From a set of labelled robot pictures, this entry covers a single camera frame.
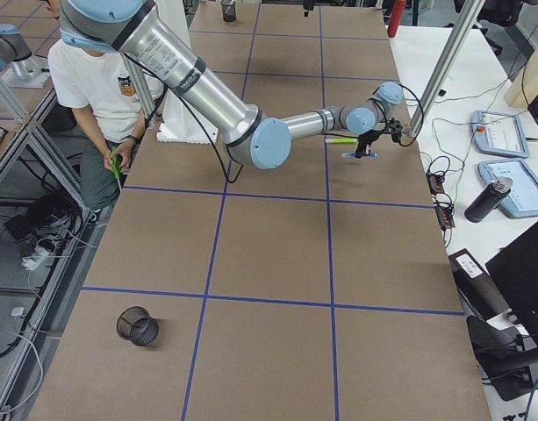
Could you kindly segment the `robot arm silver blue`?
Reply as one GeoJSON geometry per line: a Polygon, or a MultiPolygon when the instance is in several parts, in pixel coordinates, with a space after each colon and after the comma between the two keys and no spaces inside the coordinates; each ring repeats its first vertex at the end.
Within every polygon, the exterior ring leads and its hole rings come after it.
{"type": "Polygon", "coordinates": [[[219,130],[230,158],[272,169],[282,165],[292,143],[329,131],[381,136],[396,125],[392,116],[402,87],[380,85],[364,105],[330,106],[279,119],[243,103],[162,20],[154,1],[63,1],[62,40],[74,47],[130,54],[219,130]]]}

